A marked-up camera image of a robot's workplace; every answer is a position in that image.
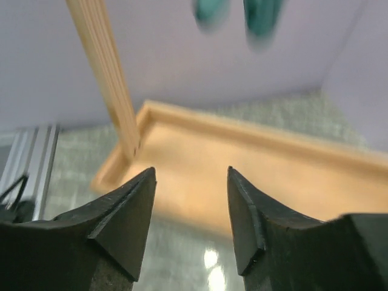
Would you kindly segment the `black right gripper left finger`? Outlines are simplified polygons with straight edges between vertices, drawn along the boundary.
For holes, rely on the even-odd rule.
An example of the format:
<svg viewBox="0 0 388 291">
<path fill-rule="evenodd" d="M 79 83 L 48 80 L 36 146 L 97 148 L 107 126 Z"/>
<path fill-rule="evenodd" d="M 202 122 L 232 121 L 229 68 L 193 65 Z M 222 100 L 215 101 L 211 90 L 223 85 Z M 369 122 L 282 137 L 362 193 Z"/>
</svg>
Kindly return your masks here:
<svg viewBox="0 0 388 291">
<path fill-rule="evenodd" d="M 1 221 L 2 290 L 132 290 L 156 191 L 149 167 L 51 220 Z"/>
</svg>

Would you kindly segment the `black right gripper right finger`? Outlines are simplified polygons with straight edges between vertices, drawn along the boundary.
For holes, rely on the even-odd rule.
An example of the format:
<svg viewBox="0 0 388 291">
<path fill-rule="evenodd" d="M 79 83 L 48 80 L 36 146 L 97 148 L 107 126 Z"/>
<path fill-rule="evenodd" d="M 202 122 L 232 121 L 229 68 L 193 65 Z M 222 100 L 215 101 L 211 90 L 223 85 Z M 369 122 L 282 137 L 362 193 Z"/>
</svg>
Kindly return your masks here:
<svg viewBox="0 0 388 291">
<path fill-rule="evenodd" d="M 386 290 L 387 215 L 323 222 L 296 212 L 227 171 L 238 274 L 246 290 Z"/>
</svg>

